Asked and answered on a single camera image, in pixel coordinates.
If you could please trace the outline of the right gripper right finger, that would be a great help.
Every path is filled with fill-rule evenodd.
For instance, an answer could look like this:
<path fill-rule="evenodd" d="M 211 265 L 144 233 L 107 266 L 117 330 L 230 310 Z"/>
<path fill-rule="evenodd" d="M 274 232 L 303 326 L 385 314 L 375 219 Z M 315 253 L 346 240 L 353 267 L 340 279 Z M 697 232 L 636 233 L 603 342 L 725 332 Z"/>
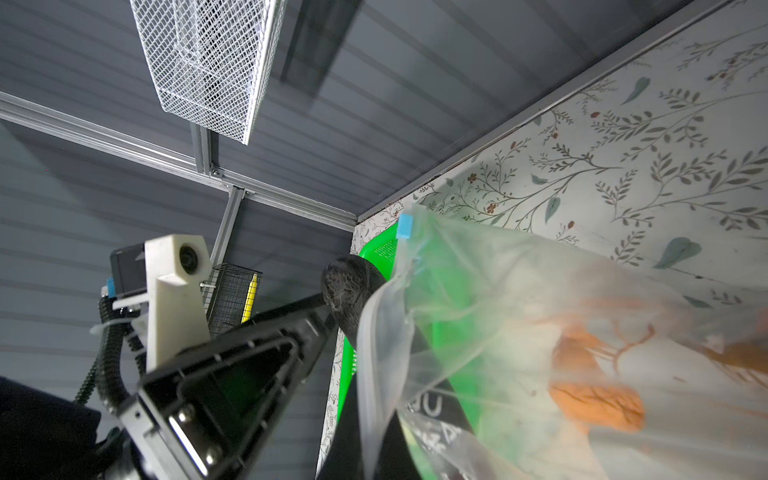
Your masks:
<path fill-rule="evenodd" d="M 387 427 L 374 478 L 380 480 L 421 480 L 411 457 L 399 418 L 393 415 Z"/>

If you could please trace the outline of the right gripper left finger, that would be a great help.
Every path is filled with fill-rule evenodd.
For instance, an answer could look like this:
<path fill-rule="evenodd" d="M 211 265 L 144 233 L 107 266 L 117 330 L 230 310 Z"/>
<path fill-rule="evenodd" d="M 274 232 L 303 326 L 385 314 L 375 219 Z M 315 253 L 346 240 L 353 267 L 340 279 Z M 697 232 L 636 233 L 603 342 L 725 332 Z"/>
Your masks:
<path fill-rule="evenodd" d="M 342 415 L 318 480 L 360 480 L 364 478 L 360 436 L 357 378 L 352 377 Z"/>

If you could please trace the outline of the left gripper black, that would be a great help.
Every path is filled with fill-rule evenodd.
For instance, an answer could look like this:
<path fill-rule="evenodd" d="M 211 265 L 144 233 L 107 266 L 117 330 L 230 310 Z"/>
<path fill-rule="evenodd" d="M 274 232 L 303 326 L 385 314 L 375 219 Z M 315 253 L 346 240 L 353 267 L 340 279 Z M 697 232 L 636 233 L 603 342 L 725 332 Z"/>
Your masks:
<path fill-rule="evenodd" d="M 336 325 L 322 295 L 259 313 L 148 373 L 118 410 L 154 479 L 244 479 Z"/>

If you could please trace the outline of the clear zip top bag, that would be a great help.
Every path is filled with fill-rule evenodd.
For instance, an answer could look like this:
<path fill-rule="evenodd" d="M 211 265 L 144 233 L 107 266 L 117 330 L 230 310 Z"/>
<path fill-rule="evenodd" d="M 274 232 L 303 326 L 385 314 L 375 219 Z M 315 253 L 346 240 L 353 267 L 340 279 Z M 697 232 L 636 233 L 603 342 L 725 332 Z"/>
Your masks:
<path fill-rule="evenodd" d="M 398 419 L 430 479 L 763 479 L 767 308 L 706 306 L 421 206 L 357 334 L 364 475 Z"/>

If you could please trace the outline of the green plastic basket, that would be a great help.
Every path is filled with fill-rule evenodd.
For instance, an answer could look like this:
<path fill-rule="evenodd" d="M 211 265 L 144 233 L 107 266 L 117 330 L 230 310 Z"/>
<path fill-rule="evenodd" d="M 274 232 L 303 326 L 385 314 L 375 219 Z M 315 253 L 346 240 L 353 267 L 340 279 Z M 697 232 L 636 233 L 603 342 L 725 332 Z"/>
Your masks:
<path fill-rule="evenodd" d="M 476 435 L 494 330 L 487 230 L 416 212 L 394 235 L 390 277 L 364 303 L 354 336 L 361 435 L 383 435 L 395 416 L 421 432 Z"/>

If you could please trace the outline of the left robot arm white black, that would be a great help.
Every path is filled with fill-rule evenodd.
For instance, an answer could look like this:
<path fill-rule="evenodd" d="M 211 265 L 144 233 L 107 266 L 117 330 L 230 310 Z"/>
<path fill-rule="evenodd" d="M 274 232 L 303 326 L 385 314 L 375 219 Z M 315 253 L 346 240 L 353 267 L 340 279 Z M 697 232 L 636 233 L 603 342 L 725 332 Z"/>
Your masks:
<path fill-rule="evenodd" d="M 1 382 L 5 479 L 243 479 L 335 329 L 314 295 L 211 336 L 197 299 L 149 296 L 146 373 L 127 394 L 109 361 L 99 392 L 120 421 L 10 379 Z"/>

